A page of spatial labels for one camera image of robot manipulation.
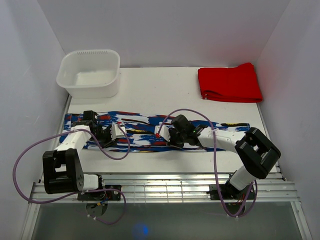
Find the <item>folded red cloth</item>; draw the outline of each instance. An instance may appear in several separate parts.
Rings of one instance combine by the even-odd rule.
[[[203,99],[233,103],[259,103],[263,100],[251,63],[237,67],[200,68],[198,80]]]

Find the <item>table surface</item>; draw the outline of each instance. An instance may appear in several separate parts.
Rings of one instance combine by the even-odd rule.
[[[121,68],[120,90],[110,98],[71,99],[68,113],[125,111],[161,114],[188,108],[197,110],[218,123],[249,123],[265,129],[256,103],[203,100],[198,84],[198,67]],[[189,120],[201,119],[192,112],[181,112]],[[124,153],[111,152],[115,157]],[[123,160],[106,158],[99,150],[80,152],[86,173],[213,173],[212,152],[167,151],[130,153]],[[242,166],[239,156],[229,151],[217,152],[219,173],[232,173]]]

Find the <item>white plastic bin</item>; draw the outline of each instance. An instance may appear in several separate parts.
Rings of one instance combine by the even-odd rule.
[[[62,59],[56,82],[76,99],[110,98],[119,91],[119,68],[113,50],[73,51]]]

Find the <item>red towel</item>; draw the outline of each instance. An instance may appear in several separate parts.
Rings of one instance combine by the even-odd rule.
[[[234,103],[259,103],[263,100],[251,63],[229,68],[200,68],[198,80],[203,99]]]

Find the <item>gray wall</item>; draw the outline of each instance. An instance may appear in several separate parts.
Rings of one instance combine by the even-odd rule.
[[[0,33],[0,238],[15,240],[28,203],[14,188],[12,168],[26,147],[57,131],[67,94],[55,79],[65,54],[36,0],[0,1]],[[49,144],[27,153],[18,166],[27,196]]]
[[[255,62],[289,0],[38,0],[66,53],[112,49],[122,67]]]
[[[320,2],[291,0],[256,65],[261,110],[279,161],[320,239]]]

